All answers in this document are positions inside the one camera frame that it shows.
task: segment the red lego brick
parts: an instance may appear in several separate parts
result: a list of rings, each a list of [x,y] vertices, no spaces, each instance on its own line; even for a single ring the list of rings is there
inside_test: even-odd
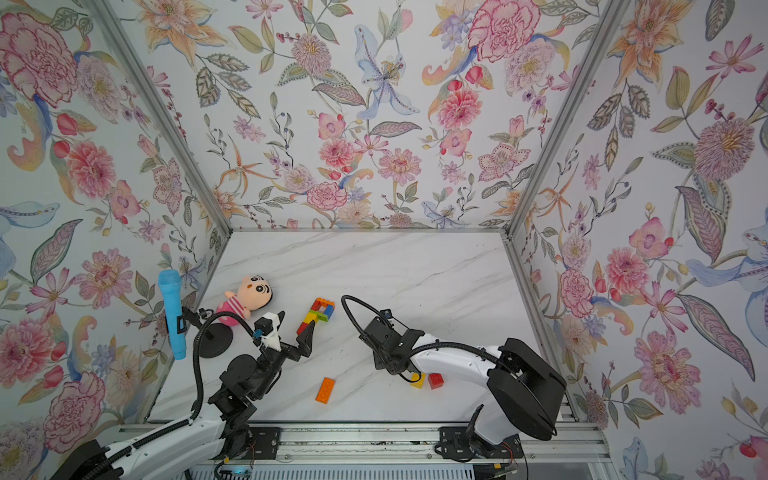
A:
[[[445,383],[445,381],[442,379],[442,375],[439,373],[430,373],[427,380],[429,381],[429,387],[432,390],[439,389],[442,387],[442,384]]]

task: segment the lego brick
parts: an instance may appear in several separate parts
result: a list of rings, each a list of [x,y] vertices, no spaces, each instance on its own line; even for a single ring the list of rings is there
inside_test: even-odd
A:
[[[420,388],[422,388],[424,386],[424,377],[425,377],[425,375],[423,373],[420,374],[420,375],[422,377],[420,380],[419,380],[419,374],[418,373],[414,373],[413,375],[411,375],[411,381],[419,380],[418,382],[415,382],[415,383],[411,384],[411,386],[415,386],[417,389],[420,389]]]
[[[331,396],[331,392],[333,391],[333,386],[336,384],[336,381],[331,380],[329,378],[325,378],[323,380],[323,384],[320,386],[320,391],[317,393],[317,397],[315,398],[316,401],[320,403],[328,403],[328,399]]]
[[[439,373],[430,373],[427,380],[429,381],[429,387],[432,390],[439,389],[442,387],[443,383],[445,383],[445,381],[442,379],[442,375]]]

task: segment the blue lily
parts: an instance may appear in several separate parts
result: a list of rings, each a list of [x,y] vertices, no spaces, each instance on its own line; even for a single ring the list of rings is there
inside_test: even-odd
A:
[[[362,83],[373,90],[374,99],[367,109],[357,114],[360,120],[372,120],[379,112],[381,102],[389,102],[392,108],[401,115],[419,113],[419,109],[411,105],[411,101],[405,95],[398,94],[392,83],[397,81],[406,69],[406,63],[402,54],[398,54],[394,61],[382,63],[382,73],[376,65],[376,54],[379,52],[379,41],[364,25],[355,27],[357,37],[357,50],[355,61],[362,70]]]

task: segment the plush doll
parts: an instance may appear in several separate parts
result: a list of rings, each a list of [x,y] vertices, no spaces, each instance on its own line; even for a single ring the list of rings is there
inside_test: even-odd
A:
[[[272,288],[260,276],[246,276],[243,278],[237,293],[224,292],[224,296],[227,301],[219,305],[219,308],[216,309],[217,313],[233,312],[244,319],[249,319],[251,311],[258,310],[272,300]],[[237,325],[237,320],[231,316],[222,316],[219,321],[224,325]]]

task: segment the orange lego brick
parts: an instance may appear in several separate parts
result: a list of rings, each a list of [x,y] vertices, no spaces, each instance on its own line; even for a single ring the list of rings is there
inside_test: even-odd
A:
[[[331,380],[329,378],[325,378],[323,380],[323,384],[320,386],[320,391],[317,393],[317,398],[315,398],[316,401],[320,403],[328,403],[328,399],[331,396],[331,392],[333,391],[333,386],[336,384],[335,380]]]

